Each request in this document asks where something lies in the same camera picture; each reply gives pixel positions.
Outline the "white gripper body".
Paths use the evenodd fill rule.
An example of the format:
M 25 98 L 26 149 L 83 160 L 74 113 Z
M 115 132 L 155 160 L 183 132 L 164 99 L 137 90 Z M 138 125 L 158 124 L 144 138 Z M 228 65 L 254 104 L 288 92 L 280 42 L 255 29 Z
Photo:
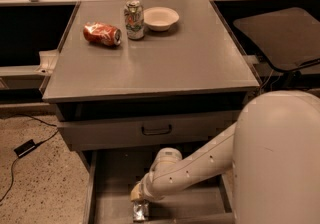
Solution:
M 153 183 L 148 174 L 146 174 L 139 183 L 140 196 L 148 201 L 160 201 L 164 198 L 163 195 L 157 193 L 153 188 Z

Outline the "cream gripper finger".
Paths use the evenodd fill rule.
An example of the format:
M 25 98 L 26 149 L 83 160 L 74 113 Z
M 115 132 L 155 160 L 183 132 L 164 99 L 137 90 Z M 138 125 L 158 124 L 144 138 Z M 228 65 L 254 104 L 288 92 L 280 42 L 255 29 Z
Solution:
M 141 192 L 141 183 L 138 182 L 131 190 L 130 200 L 134 202 L 134 201 L 141 201 L 142 199 L 143 197 Z

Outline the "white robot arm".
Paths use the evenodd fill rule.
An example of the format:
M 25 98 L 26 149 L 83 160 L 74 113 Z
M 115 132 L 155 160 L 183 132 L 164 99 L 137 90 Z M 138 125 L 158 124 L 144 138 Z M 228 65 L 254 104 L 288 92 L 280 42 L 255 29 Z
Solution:
M 233 224 L 320 224 L 320 98 L 302 91 L 254 98 L 188 157 L 160 150 L 131 200 L 157 201 L 228 169 Z

